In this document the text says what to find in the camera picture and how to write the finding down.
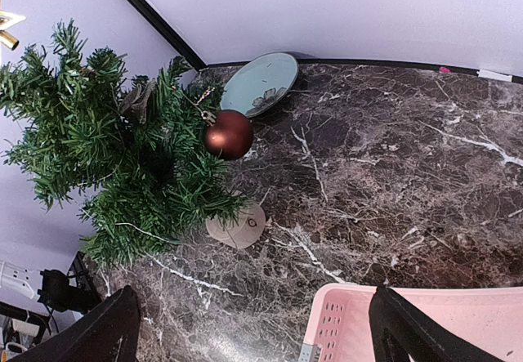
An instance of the pink object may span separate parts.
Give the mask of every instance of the pink object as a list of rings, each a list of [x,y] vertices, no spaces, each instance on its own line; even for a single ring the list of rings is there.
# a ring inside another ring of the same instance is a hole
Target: pink object
[[[523,360],[523,287],[395,288],[435,322],[506,361]],[[327,284],[314,298],[300,362],[374,362],[369,304],[375,287]]]

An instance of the small pink item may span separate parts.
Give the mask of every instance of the small pink item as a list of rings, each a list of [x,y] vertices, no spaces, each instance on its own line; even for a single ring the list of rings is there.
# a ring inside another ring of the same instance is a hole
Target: small pink item
[[[507,362],[523,360],[523,287],[395,290],[439,325]],[[327,284],[312,304],[300,362],[374,362],[369,305],[375,287]]]

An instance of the brown marble surface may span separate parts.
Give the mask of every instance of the brown marble surface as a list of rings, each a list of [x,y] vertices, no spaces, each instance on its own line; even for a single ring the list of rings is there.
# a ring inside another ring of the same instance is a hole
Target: brown marble surface
[[[207,71],[227,80],[237,67]],[[203,231],[98,274],[141,295],[140,361],[295,361],[315,292],[523,285],[523,87],[301,65],[230,183],[268,223],[242,251]]]

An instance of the pink plastic tray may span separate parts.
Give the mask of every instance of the pink plastic tray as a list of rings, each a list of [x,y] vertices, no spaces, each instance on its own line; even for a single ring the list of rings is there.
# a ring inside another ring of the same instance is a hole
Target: pink plastic tray
[[[507,362],[523,361],[523,287],[395,288],[455,335]],[[327,284],[315,296],[300,362],[374,362],[369,304],[375,287]]]

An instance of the red christmas ball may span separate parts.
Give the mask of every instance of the red christmas ball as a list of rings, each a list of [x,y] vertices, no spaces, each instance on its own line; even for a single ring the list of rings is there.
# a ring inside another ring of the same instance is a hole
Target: red christmas ball
[[[207,151],[224,160],[240,159],[249,151],[253,140],[250,121],[235,110],[222,110],[216,122],[205,128],[203,136]]]

